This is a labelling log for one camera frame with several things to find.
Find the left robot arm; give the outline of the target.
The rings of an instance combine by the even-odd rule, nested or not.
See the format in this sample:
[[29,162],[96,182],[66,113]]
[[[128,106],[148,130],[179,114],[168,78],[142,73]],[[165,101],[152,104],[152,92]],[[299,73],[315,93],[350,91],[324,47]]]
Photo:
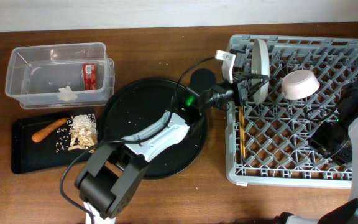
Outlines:
[[235,72],[235,55],[218,50],[214,59],[223,63],[223,80],[207,82],[193,75],[190,84],[177,83],[168,108],[156,122],[120,139],[104,139],[92,152],[75,180],[87,223],[114,223],[134,196],[149,163],[164,150],[182,142],[203,123],[203,112],[233,102],[243,106],[269,76],[262,72]]

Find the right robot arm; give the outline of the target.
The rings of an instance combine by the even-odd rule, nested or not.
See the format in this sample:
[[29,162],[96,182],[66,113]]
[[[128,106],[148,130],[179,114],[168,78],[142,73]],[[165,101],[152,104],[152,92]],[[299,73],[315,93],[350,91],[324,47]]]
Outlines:
[[340,99],[331,110],[337,114],[335,123],[323,117],[309,145],[334,162],[352,164],[352,185],[349,201],[327,213],[317,223],[358,223],[358,81],[342,87]]

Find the white tissue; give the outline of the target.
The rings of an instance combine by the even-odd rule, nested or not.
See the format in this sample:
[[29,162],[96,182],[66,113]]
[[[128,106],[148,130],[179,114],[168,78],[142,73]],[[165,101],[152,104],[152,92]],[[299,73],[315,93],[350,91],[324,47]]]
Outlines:
[[62,101],[73,101],[77,99],[77,95],[74,91],[69,87],[66,86],[64,88],[59,88],[58,99]]

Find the orange carrot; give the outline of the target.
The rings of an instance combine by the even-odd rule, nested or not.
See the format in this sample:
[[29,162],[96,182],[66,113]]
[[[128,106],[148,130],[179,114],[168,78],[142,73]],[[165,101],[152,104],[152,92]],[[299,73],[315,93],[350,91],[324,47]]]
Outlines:
[[50,125],[44,127],[43,129],[37,131],[32,135],[32,140],[35,143],[39,143],[45,139],[49,134],[58,129],[60,126],[64,125],[68,121],[68,118],[62,118],[54,121]]

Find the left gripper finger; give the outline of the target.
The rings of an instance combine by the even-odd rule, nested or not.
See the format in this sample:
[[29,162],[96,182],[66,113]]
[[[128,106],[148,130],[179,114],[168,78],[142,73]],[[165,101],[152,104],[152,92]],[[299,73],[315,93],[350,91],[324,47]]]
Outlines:
[[267,80],[267,81],[269,81],[269,76],[261,75],[261,74],[246,73],[246,72],[235,72],[234,79],[236,81],[241,81],[241,80]]
[[266,99],[269,79],[260,79],[257,83],[252,83],[252,79],[246,80],[247,98]]

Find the pile of white rice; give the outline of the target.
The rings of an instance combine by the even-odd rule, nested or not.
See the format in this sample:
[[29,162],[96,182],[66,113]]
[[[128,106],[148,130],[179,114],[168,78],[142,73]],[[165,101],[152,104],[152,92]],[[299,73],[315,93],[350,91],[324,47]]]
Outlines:
[[54,134],[57,134],[58,140],[55,143],[55,153],[58,154],[63,151],[69,151],[68,147],[71,140],[71,129],[88,128],[96,130],[96,118],[94,114],[82,114],[78,116],[72,116],[68,121],[60,126]]

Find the pink bowl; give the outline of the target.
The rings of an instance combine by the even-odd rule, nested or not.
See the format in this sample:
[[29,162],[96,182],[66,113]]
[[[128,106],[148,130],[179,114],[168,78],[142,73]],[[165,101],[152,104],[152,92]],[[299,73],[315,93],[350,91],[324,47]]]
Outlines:
[[310,70],[297,70],[283,78],[281,89],[284,98],[299,100],[316,93],[320,84],[314,73]]

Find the red snack wrapper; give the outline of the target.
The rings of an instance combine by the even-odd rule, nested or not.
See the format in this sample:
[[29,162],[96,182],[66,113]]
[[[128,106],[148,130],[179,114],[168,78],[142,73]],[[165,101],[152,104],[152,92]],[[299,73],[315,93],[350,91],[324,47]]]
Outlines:
[[86,63],[82,65],[81,73],[83,77],[83,82],[85,90],[95,90],[96,89],[96,73],[97,66],[94,63]]

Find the pile of peanut shells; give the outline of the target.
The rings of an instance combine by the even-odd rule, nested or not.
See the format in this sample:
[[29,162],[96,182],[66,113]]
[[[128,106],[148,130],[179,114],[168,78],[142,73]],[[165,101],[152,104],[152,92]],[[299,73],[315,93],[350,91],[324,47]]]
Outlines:
[[97,132],[95,129],[80,128],[71,129],[71,140],[68,150],[81,149],[85,150],[98,143]]

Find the grey plate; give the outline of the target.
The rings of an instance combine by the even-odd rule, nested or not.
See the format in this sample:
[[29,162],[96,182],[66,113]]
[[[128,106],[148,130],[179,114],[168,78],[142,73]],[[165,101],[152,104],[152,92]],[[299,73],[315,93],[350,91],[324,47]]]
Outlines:
[[[252,48],[251,73],[270,77],[270,61],[267,44],[264,40],[255,39]],[[260,87],[253,95],[258,105],[265,101],[269,90],[269,82]]]

